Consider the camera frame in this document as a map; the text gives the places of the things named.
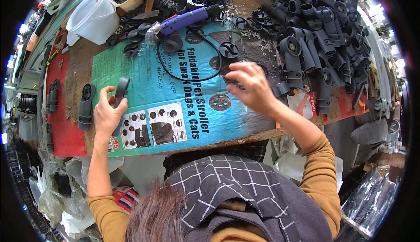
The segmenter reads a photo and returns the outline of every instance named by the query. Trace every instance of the woman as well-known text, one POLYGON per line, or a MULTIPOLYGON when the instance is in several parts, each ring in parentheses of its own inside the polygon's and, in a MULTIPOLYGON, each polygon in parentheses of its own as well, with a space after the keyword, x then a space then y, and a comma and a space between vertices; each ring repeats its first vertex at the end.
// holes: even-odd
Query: woman
POLYGON ((280 123, 307 154, 300 188, 262 164, 267 141, 165 159, 165 183, 155 185, 127 216, 112 196, 109 138, 127 109, 100 92, 96 136, 89 168, 88 203, 105 241, 331 241, 340 228, 334 151, 312 122, 271 92, 255 63, 229 66, 226 75, 244 85, 230 92, 280 123))

